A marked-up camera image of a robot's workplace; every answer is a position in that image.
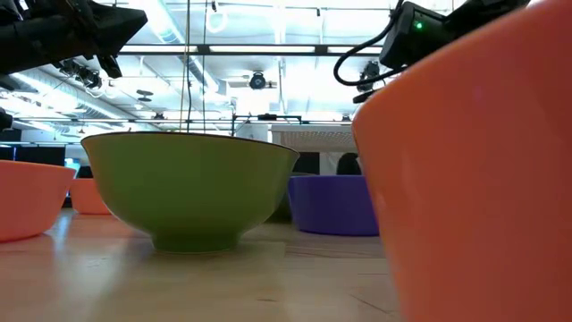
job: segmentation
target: table surface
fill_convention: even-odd
[[[112,216],[65,210],[0,244],[0,319],[397,322],[388,272],[378,238],[264,224],[236,250],[170,255]]]

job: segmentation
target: bowl base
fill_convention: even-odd
[[[153,246],[156,250],[178,254],[200,254],[234,248],[239,243],[235,235],[224,236],[156,236]]]

